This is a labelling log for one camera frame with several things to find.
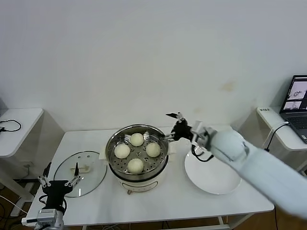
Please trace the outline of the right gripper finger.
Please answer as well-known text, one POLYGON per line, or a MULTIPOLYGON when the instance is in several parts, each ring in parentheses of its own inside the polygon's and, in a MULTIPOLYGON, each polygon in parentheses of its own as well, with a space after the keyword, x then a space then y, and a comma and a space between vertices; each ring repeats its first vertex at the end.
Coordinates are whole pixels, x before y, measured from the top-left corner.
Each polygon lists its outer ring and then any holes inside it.
POLYGON ((167 113, 166 116, 176 119, 178 122, 182 122, 185 120, 181 112, 177 113, 167 113))
POLYGON ((175 136, 175 132, 171 132, 169 134, 159 134, 158 139, 163 141, 173 141, 175 136))

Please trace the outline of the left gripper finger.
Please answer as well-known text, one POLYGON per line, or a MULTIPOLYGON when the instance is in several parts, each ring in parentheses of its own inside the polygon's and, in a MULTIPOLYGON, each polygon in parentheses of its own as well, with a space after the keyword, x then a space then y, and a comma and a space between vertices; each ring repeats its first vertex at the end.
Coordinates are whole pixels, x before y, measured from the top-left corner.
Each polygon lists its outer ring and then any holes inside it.
POLYGON ((74 177, 70 181, 65 183, 65 186, 74 187, 76 184, 80 182, 80 180, 81 180, 81 176, 79 175, 79 167, 78 167, 78 163, 76 163, 75 170, 74 170, 74 177))
POLYGON ((48 187, 51 186, 51 183, 48 180, 48 175, 51 167, 51 162, 47 165, 47 167, 44 169, 43 174, 41 176, 38 176, 38 180, 42 187, 48 187))

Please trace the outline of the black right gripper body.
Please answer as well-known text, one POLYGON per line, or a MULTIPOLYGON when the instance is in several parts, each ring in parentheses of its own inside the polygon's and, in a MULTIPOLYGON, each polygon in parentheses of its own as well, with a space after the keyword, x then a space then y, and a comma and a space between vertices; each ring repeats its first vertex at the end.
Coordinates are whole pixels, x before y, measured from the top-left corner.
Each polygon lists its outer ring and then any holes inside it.
POLYGON ((185 119, 178 120, 172 129, 173 139, 180 140, 185 138, 187 140, 192 140, 191 126, 185 119))

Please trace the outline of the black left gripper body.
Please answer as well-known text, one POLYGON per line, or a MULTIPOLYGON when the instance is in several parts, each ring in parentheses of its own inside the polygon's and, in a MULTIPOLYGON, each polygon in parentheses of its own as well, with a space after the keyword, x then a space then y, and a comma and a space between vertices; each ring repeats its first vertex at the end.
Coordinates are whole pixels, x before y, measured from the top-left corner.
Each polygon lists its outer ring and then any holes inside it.
POLYGON ((43 192, 47 195, 44 209, 63 209, 64 196, 72 191, 72 187, 66 185, 68 180, 51 181, 51 186, 43 187, 43 192))

